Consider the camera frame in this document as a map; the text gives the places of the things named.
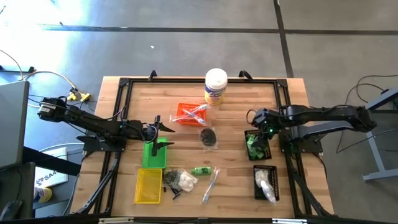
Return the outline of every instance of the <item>black container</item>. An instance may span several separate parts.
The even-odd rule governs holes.
[[[258,132],[259,132],[259,130],[246,130],[246,131],[244,131],[244,138],[245,138],[245,145],[246,145],[246,150],[247,150],[247,152],[248,152],[248,158],[249,158],[249,160],[250,161],[258,161],[258,160],[264,160],[264,159],[272,159],[272,156],[271,156],[271,149],[270,149],[270,147],[269,147],[269,143],[268,143],[268,140],[267,140],[267,150],[264,152],[264,156],[262,157],[262,158],[260,158],[260,159],[251,159],[250,158],[250,155],[249,155],[249,148],[248,148],[248,137],[247,137],[247,135],[248,134],[258,134]]]
[[[256,169],[266,169],[269,171],[268,173],[268,181],[274,189],[275,198],[279,201],[279,186],[278,186],[278,173],[276,166],[262,166],[262,165],[254,165],[253,166],[253,180],[254,180],[254,198],[256,200],[268,200],[262,189],[256,184]]]

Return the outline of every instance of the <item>jar lid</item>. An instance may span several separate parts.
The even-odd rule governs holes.
[[[219,90],[228,83],[228,76],[226,72],[220,68],[213,68],[206,74],[206,86],[211,89]]]

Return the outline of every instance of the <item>red tray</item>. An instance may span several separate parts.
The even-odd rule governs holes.
[[[178,104],[178,109],[177,109],[177,116],[185,115],[183,109],[186,109],[187,111],[190,111],[200,105],[192,105],[189,103],[179,103]],[[195,114],[199,115],[202,119],[206,121],[206,110],[200,110],[196,112]],[[177,121],[179,124],[185,124],[185,125],[191,125],[191,126],[203,126],[202,124],[198,123],[195,119],[189,119],[189,120],[179,120]]]

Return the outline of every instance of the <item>wooden tabletop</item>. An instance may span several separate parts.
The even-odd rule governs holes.
[[[104,77],[96,115],[112,116],[119,79],[120,77]],[[292,104],[308,105],[303,79],[288,78],[287,82]],[[170,142],[175,142],[167,149],[167,167],[187,171],[201,166],[221,168],[208,203],[202,205],[201,199],[209,186],[210,176],[201,176],[192,192],[184,192],[176,200],[172,200],[174,195],[168,190],[166,193],[162,192],[160,204],[135,204],[136,174],[141,168],[143,143],[128,141],[119,167],[112,216],[246,218],[294,216],[286,163],[284,155],[279,150],[278,137],[270,140],[271,160],[249,161],[245,146],[244,131],[253,129],[246,123],[246,112],[258,108],[276,109],[272,85],[228,84],[224,102],[219,106],[212,106],[207,111],[206,121],[215,127],[218,135],[218,149],[214,151],[203,150],[198,140],[201,128],[169,123],[169,116],[176,114],[178,103],[204,104],[204,91],[204,84],[201,83],[135,83],[127,118],[153,123],[155,115],[159,114],[166,127],[176,131],[159,134],[168,137]],[[77,211],[97,187],[103,157],[103,152],[94,152],[83,161],[71,212]],[[303,154],[302,157],[308,188],[324,208],[333,213],[322,164],[312,154]],[[280,200],[276,206],[267,201],[254,199],[253,165],[277,166]],[[302,205],[300,191],[298,195]],[[104,191],[103,207],[107,196],[108,188]]]

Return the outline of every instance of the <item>concrete floor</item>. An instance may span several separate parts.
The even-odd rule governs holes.
[[[6,34],[0,36],[1,49],[20,64],[66,75],[94,100],[104,75],[148,75],[156,70],[161,76],[202,76],[220,67],[231,76],[242,69],[254,77],[287,76],[279,34],[66,32],[42,31],[35,26],[62,21],[76,26],[277,29],[272,0],[53,0],[22,1],[22,7],[15,2],[8,1],[0,15],[0,29]],[[394,0],[279,2],[286,29],[398,29],[398,2]],[[344,103],[348,90],[365,75],[396,74],[397,43],[396,35],[287,35],[294,77],[304,78],[312,106]],[[0,55],[0,62],[4,61],[12,63]],[[0,83],[17,79],[9,73],[0,75]],[[31,94],[59,96],[69,89],[64,80],[51,74],[36,75],[29,81]],[[392,88],[398,85],[398,78],[366,82]],[[365,86],[361,94],[371,100],[380,93]],[[349,104],[363,103],[352,93]],[[66,124],[41,121],[35,113],[29,108],[26,146],[42,149],[77,142],[77,131]],[[339,136],[333,133],[322,140],[335,213],[396,222],[398,178],[365,184],[361,176],[376,171],[368,144],[335,154]],[[343,147],[364,137],[346,131]],[[382,157],[388,167],[397,168],[398,153],[382,152]],[[39,212],[40,216],[55,213],[50,208]]]

